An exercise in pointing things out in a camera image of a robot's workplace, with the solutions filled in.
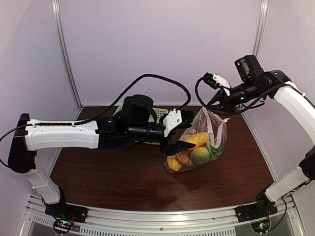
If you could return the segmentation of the toy red tomato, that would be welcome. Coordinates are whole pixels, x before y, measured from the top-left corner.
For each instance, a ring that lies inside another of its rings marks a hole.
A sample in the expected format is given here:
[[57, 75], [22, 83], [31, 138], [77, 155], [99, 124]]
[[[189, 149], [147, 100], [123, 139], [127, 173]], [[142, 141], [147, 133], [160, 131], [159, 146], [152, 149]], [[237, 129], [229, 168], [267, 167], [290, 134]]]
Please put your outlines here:
[[182, 151], [176, 155], [177, 161], [183, 165], [188, 167], [193, 167], [194, 164], [190, 159], [190, 152], [189, 151]]

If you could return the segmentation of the toy yellow lemon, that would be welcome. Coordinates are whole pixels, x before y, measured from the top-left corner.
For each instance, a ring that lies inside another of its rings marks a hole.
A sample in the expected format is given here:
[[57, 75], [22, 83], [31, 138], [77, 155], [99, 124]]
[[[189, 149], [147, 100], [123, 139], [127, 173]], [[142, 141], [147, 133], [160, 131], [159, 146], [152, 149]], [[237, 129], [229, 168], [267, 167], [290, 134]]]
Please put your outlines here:
[[171, 157], [167, 159], [168, 167], [173, 171], [179, 171], [182, 165], [176, 160]]

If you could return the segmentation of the toy green yellow mango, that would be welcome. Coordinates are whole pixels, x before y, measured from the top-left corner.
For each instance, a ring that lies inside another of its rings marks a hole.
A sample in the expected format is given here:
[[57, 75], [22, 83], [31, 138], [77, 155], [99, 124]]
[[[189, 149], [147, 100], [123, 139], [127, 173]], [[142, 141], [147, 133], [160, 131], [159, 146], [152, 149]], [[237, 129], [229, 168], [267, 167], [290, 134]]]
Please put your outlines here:
[[198, 147], [190, 154], [190, 159], [194, 165], [204, 164], [210, 159], [210, 152], [206, 147]]

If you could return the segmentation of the clear zip top bag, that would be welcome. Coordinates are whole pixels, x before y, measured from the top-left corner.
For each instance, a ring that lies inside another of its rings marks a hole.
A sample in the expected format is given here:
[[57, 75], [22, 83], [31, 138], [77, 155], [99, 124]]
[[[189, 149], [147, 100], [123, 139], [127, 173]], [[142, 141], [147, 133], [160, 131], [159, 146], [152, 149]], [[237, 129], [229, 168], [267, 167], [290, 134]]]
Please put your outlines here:
[[164, 166], [169, 173], [180, 173], [196, 169], [217, 160], [223, 153], [227, 141], [228, 118], [201, 108], [192, 126], [184, 131], [180, 141], [194, 144], [194, 147], [168, 156]]

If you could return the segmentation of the toy bok choy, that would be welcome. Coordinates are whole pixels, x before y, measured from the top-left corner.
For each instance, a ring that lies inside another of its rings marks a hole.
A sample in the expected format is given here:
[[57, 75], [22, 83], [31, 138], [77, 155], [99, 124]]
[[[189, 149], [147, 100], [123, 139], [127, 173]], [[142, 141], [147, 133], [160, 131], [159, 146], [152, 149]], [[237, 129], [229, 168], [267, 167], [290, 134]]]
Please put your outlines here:
[[220, 144], [220, 146], [218, 148], [214, 148], [213, 146], [211, 145], [208, 145], [208, 150], [209, 150], [209, 153], [210, 153], [210, 158], [209, 160], [210, 161], [214, 161], [214, 160], [217, 160], [222, 152], [223, 152], [223, 148], [224, 148], [224, 144]]

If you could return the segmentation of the green plastic basket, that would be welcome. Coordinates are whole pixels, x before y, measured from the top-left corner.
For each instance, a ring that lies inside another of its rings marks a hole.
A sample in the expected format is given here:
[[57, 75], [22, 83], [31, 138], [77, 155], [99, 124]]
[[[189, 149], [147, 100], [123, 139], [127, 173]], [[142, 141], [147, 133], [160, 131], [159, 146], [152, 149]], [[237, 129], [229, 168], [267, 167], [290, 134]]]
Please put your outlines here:
[[[113, 113], [113, 116], [115, 116], [118, 112], [122, 110], [122, 105], [118, 106], [116, 111]], [[159, 123], [159, 120], [162, 118], [163, 115], [168, 114], [168, 110], [164, 108], [156, 108], [153, 107], [153, 110], [156, 113], [157, 116], [157, 123]], [[150, 144], [150, 145], [159, 145], [159, 143], [152, 143], [152, 142], [144, 142], [145, 144]]]

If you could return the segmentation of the toy orange mango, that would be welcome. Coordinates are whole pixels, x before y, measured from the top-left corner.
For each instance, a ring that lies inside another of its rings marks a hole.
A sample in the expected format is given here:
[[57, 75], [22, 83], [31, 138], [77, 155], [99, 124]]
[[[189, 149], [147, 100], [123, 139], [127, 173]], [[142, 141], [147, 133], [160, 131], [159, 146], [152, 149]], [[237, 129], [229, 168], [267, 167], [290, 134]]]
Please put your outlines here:
[[209, 134], [206, 132], [202, 132], [187, 136], [185, 142], [194, 144], [195, 146], [192, 149], [195, 149], [207, 144], [208, 140]]

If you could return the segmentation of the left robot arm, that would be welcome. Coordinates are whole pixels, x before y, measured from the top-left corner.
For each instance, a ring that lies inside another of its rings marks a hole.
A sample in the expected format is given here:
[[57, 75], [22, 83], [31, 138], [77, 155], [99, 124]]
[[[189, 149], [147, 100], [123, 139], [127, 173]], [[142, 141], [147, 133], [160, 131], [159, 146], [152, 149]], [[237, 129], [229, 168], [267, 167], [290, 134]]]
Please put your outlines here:
[[190, 127], [192, 111], [173, 109], [158, 118], [153, 100], [145, 95], [124, 99], [122, 109], [112, 117], [98, 116], [80, 121], [38, 121], [22, 114], [13, 139], [7, 165], [23, 174], [46, 204], [59, 218], [71, 213], [60, 187], [52, 182], [36, 161], [36, 152], [45, 148], [114, 149], [130, 141], [158, 143], [160, 151], [169, 156], [195, 147], [195, 144], [172, 141], [178, 128]]

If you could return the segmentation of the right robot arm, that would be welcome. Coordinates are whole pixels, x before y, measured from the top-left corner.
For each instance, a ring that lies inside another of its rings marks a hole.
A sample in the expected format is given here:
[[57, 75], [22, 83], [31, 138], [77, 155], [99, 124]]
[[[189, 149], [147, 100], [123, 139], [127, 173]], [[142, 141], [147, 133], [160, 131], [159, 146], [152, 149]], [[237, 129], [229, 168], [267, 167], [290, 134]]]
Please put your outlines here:
[[[264, 71], [255, 55], [246, 55], [234, 62], [242, 83], [231, 87], [218, 74], [206, 73], [202, 81], [218, 92], [205, 106], [209, 111], [223, 116], [238, 115], [267, 97], [276, 100], [302, 126], [311, 141], [315, 140], [315, 106], [295, 84], [280, 70]], [[314, 180], [315, 150], [311, 149], [299, 165], [272, 183], [256, 198], [251, 207], [257, 217], [274, 210], [275, 201], [296, 188]]]

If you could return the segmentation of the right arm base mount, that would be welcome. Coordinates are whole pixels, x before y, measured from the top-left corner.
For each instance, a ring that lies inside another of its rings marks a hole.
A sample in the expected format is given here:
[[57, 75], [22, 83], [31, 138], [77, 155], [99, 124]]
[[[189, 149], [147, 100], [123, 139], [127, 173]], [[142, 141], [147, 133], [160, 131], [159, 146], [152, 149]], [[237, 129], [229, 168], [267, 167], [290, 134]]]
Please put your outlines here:
[[239, 223], [264, 218], [278, 212], [277, 207], [273, 203], [239, 205], [234, 210]]

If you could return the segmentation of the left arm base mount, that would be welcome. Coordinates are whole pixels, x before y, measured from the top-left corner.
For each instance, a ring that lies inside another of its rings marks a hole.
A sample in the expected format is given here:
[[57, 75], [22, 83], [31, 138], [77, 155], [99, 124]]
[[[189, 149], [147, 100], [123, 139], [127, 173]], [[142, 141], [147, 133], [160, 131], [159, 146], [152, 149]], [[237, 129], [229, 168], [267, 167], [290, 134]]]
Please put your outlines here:
[[64, 219], [71, 222], [85, 223], [88, 209], [82, 206], [75, 206], [65, 204], [61, 206], [59, 204], [47, 205], [45, 214], [51, 215], [55, 219]]

